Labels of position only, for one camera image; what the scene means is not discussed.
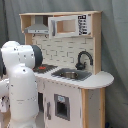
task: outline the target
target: metal sink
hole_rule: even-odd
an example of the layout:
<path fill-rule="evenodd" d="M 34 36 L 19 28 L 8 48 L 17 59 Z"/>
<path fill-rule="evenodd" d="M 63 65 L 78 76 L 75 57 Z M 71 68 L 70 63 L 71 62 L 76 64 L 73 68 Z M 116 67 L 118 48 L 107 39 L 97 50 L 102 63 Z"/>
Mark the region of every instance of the metal sink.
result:
<path fill-rule="evenodd" d="M 66 78 L 66 77 L 62 77 L 61 74 L 63 73 L 76 73 L 78 76 L 75 79 L 72 78 Z M 63 78 L 63 79 L 69 79 L 69 80 L 74 80 L 74 81 L 83 81 L 85 79 L 87 79 L 89 76 L 92 75 L 92 73 L 87 72 L 87 71 L 81 71 L 81 70 L 76 70 L 76 69 L 69 69 L 69 68 L 62 68 L 54 73 L 51 74 L 54 77 L 59 77 L 59 78 Z"/>

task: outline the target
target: faucet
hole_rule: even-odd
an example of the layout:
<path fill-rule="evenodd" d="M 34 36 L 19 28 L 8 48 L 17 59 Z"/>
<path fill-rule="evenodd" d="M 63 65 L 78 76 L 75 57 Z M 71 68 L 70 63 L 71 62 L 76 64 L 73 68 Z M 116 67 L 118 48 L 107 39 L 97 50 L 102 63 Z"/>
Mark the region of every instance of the faucet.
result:
<path fill-rule="evenodd" d="M 83 70 L 83 69 L 85 69 L 85 64 L 86 64 L 86 63 L 82 64 L 82 63 L 80 62 L 81 55 L 83 55 L 83 54 L 86 54 L 86 55 L 89 57 L 89 59 L 90 59 L 90 65 L 93 65 L 92 56 L 91 56 L 88 52 L 82 51 L 82 52 L 80 52 L 80 53 L 78 54 L 78 63 L 76 64 L 77 70 Z"/>

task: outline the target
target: oven handle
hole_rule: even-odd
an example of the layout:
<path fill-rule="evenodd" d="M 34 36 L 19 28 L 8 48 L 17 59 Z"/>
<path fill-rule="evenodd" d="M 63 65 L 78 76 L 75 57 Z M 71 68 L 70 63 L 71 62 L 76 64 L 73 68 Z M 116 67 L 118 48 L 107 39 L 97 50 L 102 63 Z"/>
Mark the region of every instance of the oven handle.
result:
<path fill-rule="evenodd" d="M 51 115 L 49 111 L 50 111 L 50 102 L 47 103 L 47 117 L 48 117 L 48 120 L 51 120 Z"/>

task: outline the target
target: cabinet door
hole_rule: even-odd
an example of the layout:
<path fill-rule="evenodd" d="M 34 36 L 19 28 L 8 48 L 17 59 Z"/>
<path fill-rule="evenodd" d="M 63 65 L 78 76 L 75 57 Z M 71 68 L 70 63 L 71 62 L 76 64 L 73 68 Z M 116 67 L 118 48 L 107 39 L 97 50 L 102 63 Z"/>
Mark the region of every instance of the cabinet door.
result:
<path fill-rule="evenodd" d="M 49 38 L 73 37 L 91 33 L 91 16 L 71 15 L 49 17 Z"/>
<path fill-rule="evenodd" d="M 45 128 L 82 128 L 81 91 L 45 82 Z"/>

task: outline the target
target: tile backsplash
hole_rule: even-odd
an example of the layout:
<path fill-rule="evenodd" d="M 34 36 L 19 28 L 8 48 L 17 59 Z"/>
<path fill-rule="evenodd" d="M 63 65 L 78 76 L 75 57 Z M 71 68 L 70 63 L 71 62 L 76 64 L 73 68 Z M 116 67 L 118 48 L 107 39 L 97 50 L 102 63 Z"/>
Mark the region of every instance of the tile backsplash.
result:
<path fill-rule="evenodd" d="M 33 44 L 38 45 L 42 49 L 43 63 L 68 66 L 74 68 L 78 62 L 78 54 L 81 51 L 87 51 L 93 57 L 93 38 L 70 37 L 49 39 L 48 36 L 41 34 L 33 34 Z M 90 66 L 90 60 L 86 55 L 82 55 L 81 62 L 86 62 L 87 71 L 93 71 Z"/>

